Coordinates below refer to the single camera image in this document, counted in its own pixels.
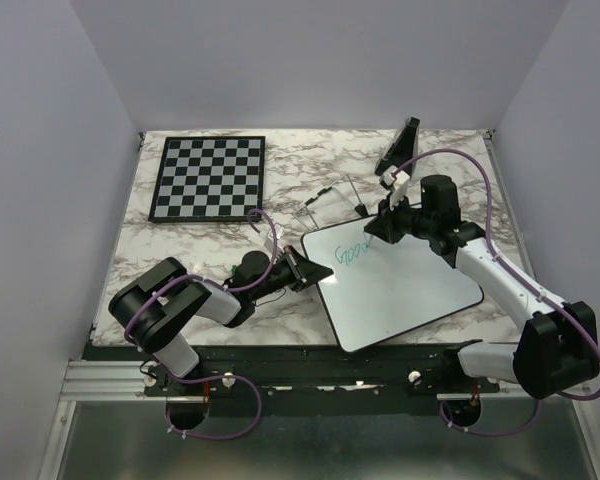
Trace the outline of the white whiteboard black frame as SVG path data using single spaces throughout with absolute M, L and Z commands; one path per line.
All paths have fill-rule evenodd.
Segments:
M 480 304 L 484 293 L 435 255 L 425 240 L 405 236 L 364 245 L 358 219 L 301 237 L 305 256 L 334 274 L 317 288 L 338 345 L 348 353 L 384 342 Z

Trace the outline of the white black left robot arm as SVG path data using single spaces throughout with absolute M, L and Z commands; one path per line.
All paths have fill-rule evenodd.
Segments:
M 275 257 L 247 252 L 224 284 L 217 286 L 186 272 L 168 257 L 111 299 L 108 311 L 124 328 L 125 339 L 167 369 L 167 382 L 181 395 L 194 393 L 202 380 L 200 358 L 182 330 L 195 316 L 226 328 L 249 319 L 258 300 L 282 289 L 301 292 L 334 271 L 286 246 Z

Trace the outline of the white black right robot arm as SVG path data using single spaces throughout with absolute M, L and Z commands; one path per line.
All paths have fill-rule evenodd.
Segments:
M 365 232 L 388 244 L 406 235 L 427 241 L 451 268 L 475 281 L 521 332 L 517 345 L 469 341 L 457 346 L 456 358 L 440 367 L 442 384 L 460 392 L 476 378 L 503 380 L 542 400 L 597 377 L 592 309 L 564 301 L 509 264 L 479 225 L 462 220 L 450 177 L 424 177 L 418 206 L 407 198 L 408 182 L 403 172 L 387 170 L 381 176 L 388 194 Z

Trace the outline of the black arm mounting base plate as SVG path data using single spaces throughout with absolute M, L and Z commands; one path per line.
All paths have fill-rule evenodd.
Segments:
M 89 346 L 88 377 L 132 400 L 165 403 L 179 420 L 408 414 L 434 416 L 440 403 L 472 425 L 498 407 L 534 400 L 518 387 L 461 373 L 448 344 L 389 345 L 347 354 L 336 346 L 208 346 L 184 385 L 131 347 Z

